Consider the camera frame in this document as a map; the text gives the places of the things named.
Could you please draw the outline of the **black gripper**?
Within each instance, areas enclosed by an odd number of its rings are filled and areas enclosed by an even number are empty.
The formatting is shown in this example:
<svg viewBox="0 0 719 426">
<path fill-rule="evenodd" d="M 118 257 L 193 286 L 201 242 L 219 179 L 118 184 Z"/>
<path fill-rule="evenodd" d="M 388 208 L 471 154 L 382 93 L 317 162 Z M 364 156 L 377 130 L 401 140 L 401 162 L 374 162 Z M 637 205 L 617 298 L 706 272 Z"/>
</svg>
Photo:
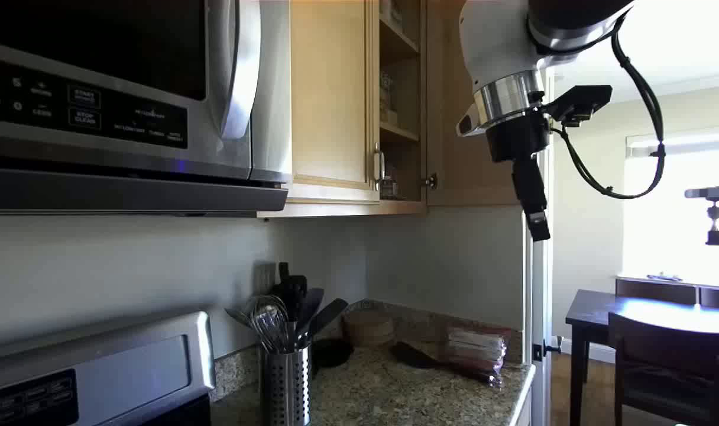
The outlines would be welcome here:
<svg viewBox="0 0 719 426">
<path fill-rule="evenodd" d="M 550 144 L 550 124 L 543 113 L 528 113 L 505 120 L 488 130 L 488 144 L 495 164 L 513 162 L 513 188 L 526 212 L 530 237 L 546 242 L 550 218 L 544 179 L 532 154 Z"/>
</svg>

